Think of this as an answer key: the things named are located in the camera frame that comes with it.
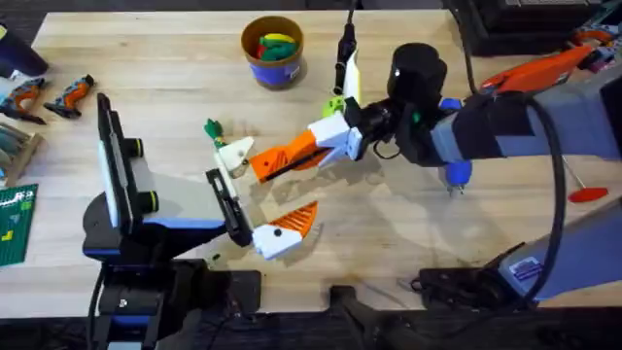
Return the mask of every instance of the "black cable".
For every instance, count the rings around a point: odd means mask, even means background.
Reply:
[[[394,155],[390,155],[390,156],[381,155],[380,152],[378,152],[378,144],[380,143],[380,141],[381,140],[377,140],[376,142],[374,142],[373,147],[371,148],[373,153],[376,154],[379,158],[384,159],[384,160],[391,160],[401,155],[401,151],[397,151]]]
[[[99,268],[99,274],[95,280],[93,286],[93,293],[90,295],[90,303],[88,305],[88,316],[86,318],[86,349],[92,350],[93,348],[93,330],[95,329],[95,307],[97,307],[97,298],[101,291],[101,286],[104,282],[104,275],[106,274],[107,265],[102,263]]]
[[[350,10],[348,11],[348,24],[352,24],[352,16],[354,15],[354,10],[357,8],[357,3],[359,0],[352,0],[350,2]]]
[[[460,32],[461,40],[463,42],[463,50],[465,52],[465,64],[466,75],[468,79],[468,87],[473,94],[479,94],[475,81],[473,78],[473,68],[471,64],[471,53],[468,41],[466,40],[463,23],[460,21],[458,9],[453,6],[451,2],[448,2],[447,8],[451,12],[452,16],[458,24],[458,30]],[[475,326],[481,325],[493,318],[499,317],[505,313],[514,312],[517,309],[523,308],[528,303],[532,302],[537,294],[542,290],[548,278],[555,267],[557,255],[562,243],[562,235],[564,233],[564,220],[566,218],[566,172],[564,171],[564,161],[562,159],[562,146],[555,128],[555,124],[550,114],[534,99],[532,94],[526,96],[525,103],[536,111],[536,115],[540,120],[542,129],[546,136],[548,146],[551,153],[551,163],[553,167],[553,180],[554,180],[554,196],[555,196],[555,209],[553,214],[553,224],[551,226],[551,232],[549,234],[548,246],[546,249],[544,263],[542,264],[542,271],[538,275],[536,281],[532,287],[518,300],[509,304],[507,307],[492,311],[479,319],[472,321],[456,330],[443,333],[441,336],[428,336],[432,339],[448,339],[455,337],[461,333],[471,330]]]
[[[458,8],[456,8],[451,1],[447,1],[447,9],[456,20],[458,25],[458,32],[460,33],[460,40],[463,42],[463,52],[465,53],[465,65],[466,65],[466,78],[468,79],[468,88],[470,93],[477,95],[479,89],[475,85],[475,79],[473,78],[473,64],[471,62],[471,50],[468,44],[467,37],[465,36],[465,29],[463,22],[460,20],[460,14]]]
[[[205,350],[211,350],[212,347],[214,347],[216,338],[218,337],[218,335],[221,333],[221,331],[225,327],[225,324],[229,322],[229,320],[231,320],[231,317],[226,317],[216,326],[216,329],[214,330],[214,333],[212,334],[212,339],[210,339],[210,342],[209,344],[207,344],[207,347],[205,348]]]

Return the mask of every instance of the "green plastic item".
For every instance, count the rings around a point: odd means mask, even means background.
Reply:
[[[223,126],[220,122],[208,119],[207,123],[203,125],[203,130],[214,140],[216,149],[226,146],[225,138],[223,137]]]
[[[343,96],[334,96],[322,106],[322,118],[330,117],[337,111],[343,113],[345,108],[346,104],[343,101]]]
[[[295,53],[296,44],[281,42],[281,45],[273,46],[271,48],[266,47],[265,51],[261,55],[262,61],[275,61],[285,59]]]
[[[0,266],[23,263],[37,184],[0,191]]]

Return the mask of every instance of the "green cutting mat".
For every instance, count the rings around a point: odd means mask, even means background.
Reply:
[[[22,263],[38,185],[0,191],[0,266]]]

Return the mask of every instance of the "power drill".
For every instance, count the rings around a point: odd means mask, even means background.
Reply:
[[[47,102],[43,106],[63,118],[74,119],[79,117],[82,113],[76,107],[76,102],[83,99],[94,84],[93,78],[86,75],[66,88],[53,103]]]
[[[39,96],[45,82],[46,80],[43,78],[36,78],[26,81],[19,87],[14,88],[11,94],[0,103],[0,112],[14,120],[45,125],[46,122],[44,120],[31,115],[21,105],[21,102],[25,100],[35,100]]]

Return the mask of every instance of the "orange handle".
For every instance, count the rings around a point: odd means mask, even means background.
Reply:
[[[27,113],[26,109],[21,106],[21,102],[28,100],[28,99],[37,98],[37,96],[39,96],[39,92],[40,92],[39,87],[31,86],[29,87],[29,90],[25,93],[16,94],[16,95],[12,94],[12,98],[16,102],[17,110],[21,113]]]
[[[86,96],[88,90],[90,89],[90,85],[84,82],[77,83],[76,88],[69,91],[66,95],[63,96],[63,102],[65,106],[69,109],[76,108],[76,102],[81,100]]]

